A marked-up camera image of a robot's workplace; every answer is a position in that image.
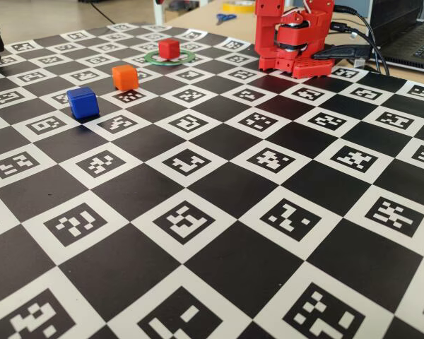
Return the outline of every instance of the cable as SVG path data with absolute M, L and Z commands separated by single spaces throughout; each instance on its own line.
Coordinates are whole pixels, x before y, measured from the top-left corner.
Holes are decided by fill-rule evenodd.
M 100 14 L 102 14 L 102 16 L 104 18 L 106 18 L 109 22 L 111 22 L 114 25 L 114 22 L 113 22 L 112 19 L 110 19 L 108 16 L 106 16 L 104 13 L 102 13 L 102 11 L 99 8 L 97 8 L 92 2 L 90 2 L 90 4 L 91 4 L 92 7 L 95 8 L 96 11 L 98 11 Z

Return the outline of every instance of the laptop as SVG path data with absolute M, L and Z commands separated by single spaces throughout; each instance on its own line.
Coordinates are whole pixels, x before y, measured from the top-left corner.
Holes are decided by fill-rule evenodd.
M 388 64 L 424 71 L 423 0 L 371 0 L 370 25 Z

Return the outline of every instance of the blue cube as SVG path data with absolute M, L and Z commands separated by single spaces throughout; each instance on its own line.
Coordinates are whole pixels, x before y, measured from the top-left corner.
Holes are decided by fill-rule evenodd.
M 69 104 L 76 119 L 88 118 L 99 114 L 98 99 L 89 87 L 68 90 Z

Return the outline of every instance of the wooden table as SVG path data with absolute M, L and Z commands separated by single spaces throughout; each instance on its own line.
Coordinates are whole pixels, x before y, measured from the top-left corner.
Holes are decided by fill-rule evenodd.
M 216 25 L 216 15 L 222 13 L 222 3 L 225 0 L 215 0 L 209 3 L 207 6 L 199 7 L 191 12 L 180 16 L 179 18 L 168 21 L 166 24 L 180 27 L 180 28 L 193 28 L 197 30 L 205 30 L 206 32 L 215 33 L 219 35 L 225 35 L 229 37 L 236 37 L 237 39 L 245 40 L 254 43 L 254 36 L 256 30 L 256 16 L 253 13 L 238 14 L 237 19 L 230 20 L 221 25 Z M 359 19 L 355 16 L 346 14 L 336 13 L 334 20 L 347 18 L 359 22 Z M 359 28 L 364 31 L 363 26 L 358 26 L 355 23 L 344 21 L 349 26 Z M 359 37 L 357 39 L 351 39 L 350 35 L 339 34 L 330 35 L 327 37 L 326 42 L 328 44 L 357 44 L 364 43 Z M 347 61 L 340 63 L 343 66 L 349 66 Z M 403 69 L 400 67 L 390 66 L 389 71 L 392 76 L 398 78 L 404 78 L 407 80 L 417 81 L 424 83 L 424 73 L 418 71 L 412 71 Z

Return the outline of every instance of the green ring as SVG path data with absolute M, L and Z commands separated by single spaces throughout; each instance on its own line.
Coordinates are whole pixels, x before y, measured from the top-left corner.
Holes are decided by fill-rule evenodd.
M 179 60 L 179 61 L 157 61 L 154 60 L 153 57 L 154 55 L 158 54 L 158 51 L 154 51 L 154 52 L 149 52 L 147 53 L 147 55 L 144 56 L 144 59 L 149 62 L 152 65 L 157 65 L 157 66 L 178 66 L 178 65 L 182 65 L 185 64 L 187 62 L 190 62 L 192 60 L 195 59 L 195 54 L 191 53 L 189 51 L 184 51 L 181 50 L 180 54 L 186 54 L 187 58 L 184 60 Z

